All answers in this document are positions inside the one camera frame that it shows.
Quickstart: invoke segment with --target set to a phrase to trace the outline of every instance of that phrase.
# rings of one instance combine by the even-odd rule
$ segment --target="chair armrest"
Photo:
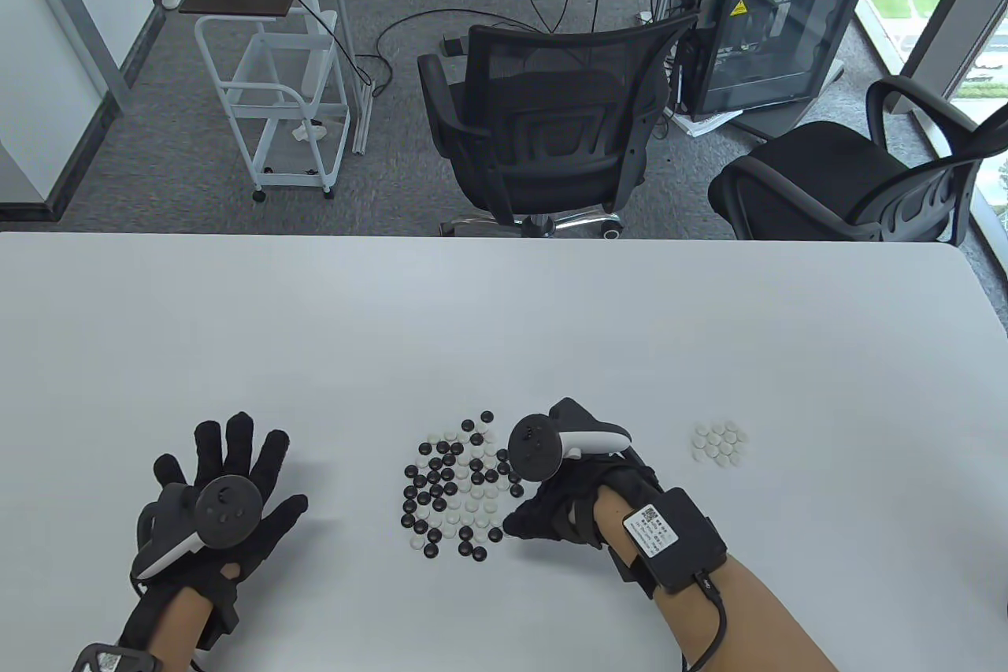
[[[836,212],[820,203],[800,186],[788,181],[783,175],[773,170],[764,161],[757,160],[751,154],[744,154],[738,160],[726,165],[721,171],[724,185],[725,208],[728,212],[728,223],[731,223],[736,239],[752,240],[752,229],[749,228],[749,218],[746,218],[745,207],[739,193],[739,181],[742,178],[759,183],[764,189],[777,196],[781,203],[794,209],[813,226],[829,230],[842,239],[852,241],[875,241],[881,236],[878,223],[865,223],[864,226],[851,226]]]
[[[930,120],[934,121],[937,128],[941,129],[944,138],[949,140],[949,146],[952,147],[953,152],[963,149],[973,131],[976,131],[977,125],[967,114],[954,104],[949,103],[948,100],[935,95],[934,92],[918,85],[913,79],[886,77],[879,79],[868,88],[865,103],[868,110],[868,133],[871,135],[872,142],[877,143],[883,150],[886,149],[886,145],[882,110],[885,100],[894,92],[906,97],[907,100],[924,111]]]
[[[436,55],[421,55],[416,59],[416,66],[420,72],[420,88],[423,90],[423,102],[427,107],[427,120],[430,121],[430,131],[433,133],[437,150],[442,154],[438,132],[444,128],[450,131],[465,133],[475,139],[489,139],[490,132],[486,128],[472,127],[465,125],[459,120],[456,113],[455,103],[452,100],[452,92],[448,89],[448,79],[445,78],[445,70]]]

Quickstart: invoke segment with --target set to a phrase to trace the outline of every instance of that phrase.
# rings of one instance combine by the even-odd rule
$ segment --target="warning sticker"
[[[623,527],[627,529],[637,546],[644,550],[648,559],[679,540],[671,526],[650,504],[627,517],[623,521]]]

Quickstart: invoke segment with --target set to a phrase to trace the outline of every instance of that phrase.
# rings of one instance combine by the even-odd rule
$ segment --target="hand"
[[[228,455],[224,457],[220,424],[211,420],[197,426],[197,473],[193,483],[196,493],[221,476],[242,476],[259,489],[263,503],[267,502],[276,486],[290,440],[282,430],[270,431],[253,465],[252,431],[252,417],[244,412],[231,417],[227,427]],[[162,454],[155,460],[154,478],[162,488],[169,484],[185,484],[181,466],[171,454]],[[142,581],[140,584],[145,585],[147,590],[123,631],[122,645],[146,648],[161,612],[184,587],[193,588],[214,604],[214,612],[200,640],[201,649],[209,649],[222,634],[231,633],[238,624],[234,611],[237,583],[248,579],[273,552],[307,506],[307,497],[292,496],[277,505],[237,546],[229,549],[203,548],[185,554],[158,574]]]
[[[609,486],[634,509],[657,498],[661,489],[651,467],[617,454],[565,459],[529,501],[504,518],[504,532],[516,538],[606,543],[595,522],[599,488]]]

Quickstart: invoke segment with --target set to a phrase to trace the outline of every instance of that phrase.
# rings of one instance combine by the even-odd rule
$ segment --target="floor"
[[[536,0],[554,23],[563,0]],[[393,20],[436,7],[492,10],[529,21],[528,0],[347,0],[358,52]],[[322,0],[324,7],[334,0]],[[560,30],[587,30],[594,0],[571,0]],[[623,27],[648,0],[601,0],[599,27]],[[348,154],[335,200],[318,189],[270,189],[265,204],[251,199],[252,186],[221,113],[197,46],[191,16],[168,13],[139,81],[129,113],[116,120],[64,219],[51,230],[127,233],[302,233],[429,236],[451,216],[469,212],[451,167],[433,149],[414,60],[435,51],[443,34],[463,34],[477,17],[438,13],[400,24],[383,41],[395,82],[376,100],[367,154]],[[219,59],[234,64],[247,30],[221,30],[210,39]],[[839,56],[846,75],[828,90],[808,118],[829,118],[867,132],[864,95],[880,77],[878,63],[857,23],[847,31]],[[384,77],[377,60],[364,64]],[[449,77],[462,78],[458,59]],[[929,158],[907,117],[889,120],[890,149],[908,164]],[[707,203],[707,186],[724,164],[748,152],[755,139],[722,128],[690,139],[671,128],[648,145],[647,181],[623,212],[627,237],[732,239],[727,223]],[[8,225],[4,229],[43,230]],[[1002,322],[1008,326],[1003,273],[976,234],[963,248]]]

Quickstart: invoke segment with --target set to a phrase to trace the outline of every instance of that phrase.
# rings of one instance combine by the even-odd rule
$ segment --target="black mesh office chair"
[[[899,93],[941,129],[951,157],[907,168],[886,152],[882,106]],[[800,125],[721,171],[708,190],[738,239],[935,241],[952,216],[951,244],[966,239],[984,157],[1008,149],[1008,106],[976,125],[905,77],[868,89],[871,140],[832,122]]]
[[[616,214],[643,179],[645,145],[668,100],[665,57],[695,20],[602,34],[475,26],[466,81],[451,86],[437,56],[419,57],[434,146],[469,201],[489,211],[442,223],[442,236],[506,226],[551,237],[602,223],[603,237],[619,237]],[[552,218],[595,205],[603,211]]]

